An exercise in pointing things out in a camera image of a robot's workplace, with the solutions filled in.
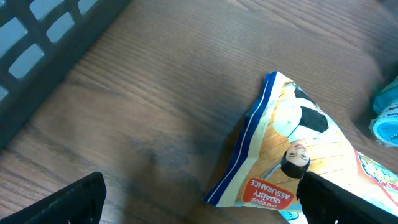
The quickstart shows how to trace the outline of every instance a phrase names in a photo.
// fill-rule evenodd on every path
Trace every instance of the brown wood surface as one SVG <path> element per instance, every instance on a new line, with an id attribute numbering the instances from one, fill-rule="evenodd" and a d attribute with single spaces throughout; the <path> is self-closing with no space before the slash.
<path id="1" fill-rule="evenodd" d="M 0 218 L 98 170 L 102 223 L 285 223 L 200 200 L 274 70 L 397 173 L 398 151 L 367 138 L 370 100 L 394 78 L 397 10 L 395 0 L 133 1 L 0 152 Z"/>

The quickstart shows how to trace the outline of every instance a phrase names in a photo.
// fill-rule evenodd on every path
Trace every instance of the red badge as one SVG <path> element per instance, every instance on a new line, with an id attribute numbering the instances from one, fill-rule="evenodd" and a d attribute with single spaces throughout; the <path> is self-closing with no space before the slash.
<path id="1" fill-rule="evenodd" d="M 293 193 L 285 189 L 252 177 L 244 189 L 242 200 L 267 208 L 285 209 L 292 202 L 293 196 Z"/>

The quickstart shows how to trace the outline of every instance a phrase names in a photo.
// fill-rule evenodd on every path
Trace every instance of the snack bag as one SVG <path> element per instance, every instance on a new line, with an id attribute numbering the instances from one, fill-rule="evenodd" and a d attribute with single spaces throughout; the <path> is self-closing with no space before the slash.
<path id="1" fill-rule="evenodd" d="M 382 178 L 380 167 L 356 152 L 299 86 L 273 72 L 245 117 L 226 172 L 203 200 L 217 207 L 286 211 L 282 215 L 293 223 L 306 223 L 296 191 L 312 171 L 397 215 L 398 178 L 392 172 Z"/>

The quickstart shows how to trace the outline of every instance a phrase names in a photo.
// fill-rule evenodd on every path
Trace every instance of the woman's hair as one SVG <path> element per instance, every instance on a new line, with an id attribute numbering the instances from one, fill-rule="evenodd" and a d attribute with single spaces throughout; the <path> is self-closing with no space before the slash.
<path id="1" fill-rule="evenodd" d="M 292 162 L 289 162 L 286 158 L 286 154 L 287 151 L 285 152 L 284 156 L 282 156 L 282 160 L 280 161 L 280 169 L 282 169 L 282 172 L 288 177 L 300 179 L 310 167 L 311 159 L 309 159 L 308 163 L 304 166 L 298 166 Z"/>

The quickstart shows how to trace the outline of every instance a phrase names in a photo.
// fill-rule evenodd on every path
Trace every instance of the dark gray basket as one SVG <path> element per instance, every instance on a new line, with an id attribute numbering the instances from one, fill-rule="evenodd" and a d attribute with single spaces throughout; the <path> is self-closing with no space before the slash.
<path id="1" fill-rule="evenodd" d="M 0 149 L 129 0 L 0 0 Z"/>

